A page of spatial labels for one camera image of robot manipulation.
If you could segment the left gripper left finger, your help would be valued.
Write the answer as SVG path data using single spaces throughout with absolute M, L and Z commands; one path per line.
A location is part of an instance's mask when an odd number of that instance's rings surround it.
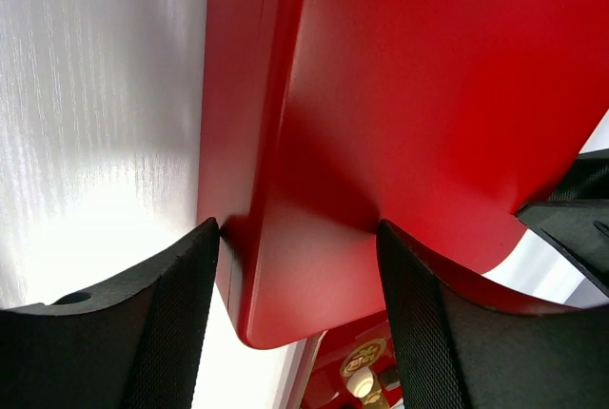
M 190 407 L 219 244 L 209 218 L 109 279 L 2 311 L 2 407 Z

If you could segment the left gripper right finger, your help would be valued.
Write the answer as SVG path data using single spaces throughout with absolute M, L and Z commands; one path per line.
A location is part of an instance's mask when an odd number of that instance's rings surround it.
M 407 407 L 607 406 L 606 306 L 512 290 L 386 220 L 376 249 Z

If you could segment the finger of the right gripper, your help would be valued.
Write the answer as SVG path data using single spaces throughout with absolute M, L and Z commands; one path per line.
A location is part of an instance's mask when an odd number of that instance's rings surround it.
M 518 220 L 608 293 L 608 150 L 579 155 L 544 201 L 524 204 Z

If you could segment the red box lid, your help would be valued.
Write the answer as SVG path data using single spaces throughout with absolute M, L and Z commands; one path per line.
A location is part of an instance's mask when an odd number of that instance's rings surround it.
M 608 0 L 280 0 L 239 333 L 383 310 L 387 219 L 485 273 L 608 110 Z

